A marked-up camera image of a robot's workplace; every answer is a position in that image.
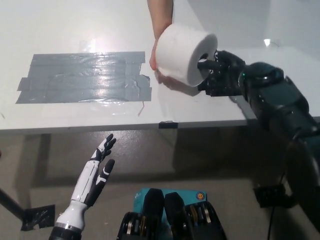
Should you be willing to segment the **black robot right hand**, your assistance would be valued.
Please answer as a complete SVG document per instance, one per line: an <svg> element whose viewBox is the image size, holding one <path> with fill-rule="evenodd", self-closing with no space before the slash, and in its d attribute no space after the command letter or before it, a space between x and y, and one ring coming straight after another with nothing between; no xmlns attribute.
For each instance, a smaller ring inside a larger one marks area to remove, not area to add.
<svg viewBox="0 0 320 240"><path fill-rule="evenodd" d="M245 61L235 54L217 50L213 60L199 60L198 69L208 71L208 76L197 89L210 97L240 96L238 78L245 66Z"/></svg>

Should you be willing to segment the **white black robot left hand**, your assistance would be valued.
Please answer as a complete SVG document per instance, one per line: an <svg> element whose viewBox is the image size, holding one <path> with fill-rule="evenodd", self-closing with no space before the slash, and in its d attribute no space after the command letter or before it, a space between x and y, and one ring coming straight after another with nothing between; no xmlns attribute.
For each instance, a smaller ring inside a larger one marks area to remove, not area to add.
<svg viewBox="0 0 320 240"><path fill-rule="evenodd" d="M115 142L113 134L107 136L86 162L75 185L69 206L57 218L55 224L57 227L79 233L83 231L85 212L95 204L114 167L115 161L109 159L103 169L99 170L105 157L111 154L111 148Z"/></svg>

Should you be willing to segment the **person's bare hand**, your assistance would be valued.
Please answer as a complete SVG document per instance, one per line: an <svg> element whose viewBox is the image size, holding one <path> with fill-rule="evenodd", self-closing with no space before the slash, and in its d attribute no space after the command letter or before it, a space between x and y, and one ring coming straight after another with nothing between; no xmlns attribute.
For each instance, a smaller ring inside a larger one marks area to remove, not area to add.
<svg viewBox="0 0 320 240"><path fill-rule="evenodd" d="M174 78L164 76L161 74L161 72L157 68L156 63L156 48L157 48L158 40L156 39L151 51L151 57L149 60L149 64L151 69L154 71L155 77L159 84L165 85L167 88L169 88L172 91L179 91L183 92L187 95L194 96L198 93L198 90L194 87L190 87L180 81L177 81Z"/></svg>

